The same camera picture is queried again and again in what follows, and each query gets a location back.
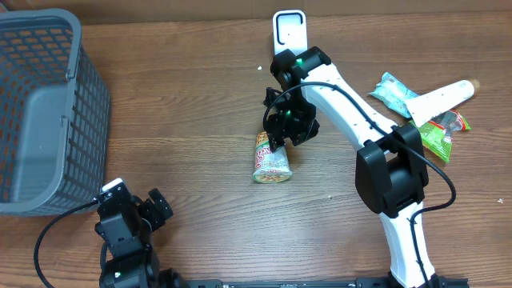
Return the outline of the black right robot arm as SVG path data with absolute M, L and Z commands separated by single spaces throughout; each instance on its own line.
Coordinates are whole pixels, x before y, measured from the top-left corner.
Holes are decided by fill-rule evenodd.
M 432 287 L 435 277 L 426 250 L 422 217 L 429 178 L 418 129 L 398 126 L 348 85 L 331 59 L 314 46 L 300 54 L 277 53 L 270 72 L 282 91 L 268 90 L 263 117 L 270 150 L 291 140 L 298 146 L 319 131 L 321 111 L 356 152 L 355 187 L 376 213 L 390 249 L 390 282 L 396 287 Z

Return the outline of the white tube gold cap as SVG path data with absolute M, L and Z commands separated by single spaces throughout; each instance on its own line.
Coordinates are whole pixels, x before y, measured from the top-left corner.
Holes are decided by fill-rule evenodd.
M 461 80 L 416 98 L 405 100 L 405 105 L 415 125 L 420 127 L 432 118 L 470 99 L 479 89 L 479 80 L 475 78 Z

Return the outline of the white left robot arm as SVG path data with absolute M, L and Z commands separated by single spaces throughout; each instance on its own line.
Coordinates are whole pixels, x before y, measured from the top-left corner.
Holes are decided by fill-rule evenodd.
M 160 269 L 153 232 L 173 216 L 169 203 L 153 188 L 147 200 L 120 186 L 99 195 L 100 222 L 95 231 L 104 240 L 100 253 L 100 288 L 188 288 L 174 269 Z

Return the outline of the cup noodles container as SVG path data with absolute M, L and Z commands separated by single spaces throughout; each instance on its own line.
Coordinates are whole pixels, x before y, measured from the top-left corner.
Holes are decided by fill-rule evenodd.
M 272 152 L 265 131 L 256 137 L 254 158 L 253 180 L 256 182 L 263 184 L 284 182 L 293 174 L 285 148 L 279 147 Z

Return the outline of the green snack bag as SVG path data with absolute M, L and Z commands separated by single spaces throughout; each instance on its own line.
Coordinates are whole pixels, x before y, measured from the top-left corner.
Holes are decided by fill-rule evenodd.
M 453 133 L 471 130 L 467 120 L 456 110 L 448 110 L 418 127 L 422 144 L 445 163 L 450 162 Z

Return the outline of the green tissue pack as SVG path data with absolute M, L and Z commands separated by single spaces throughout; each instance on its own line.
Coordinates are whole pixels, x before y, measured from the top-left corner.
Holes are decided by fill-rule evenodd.
M 389 72 L 385 72 L 369 95 L 383 102 L 389 109 L 397 112 L 404 118 L 411 118 L 405 100 L 418 97 L 418 94 L 407 88 L 395 76 Z

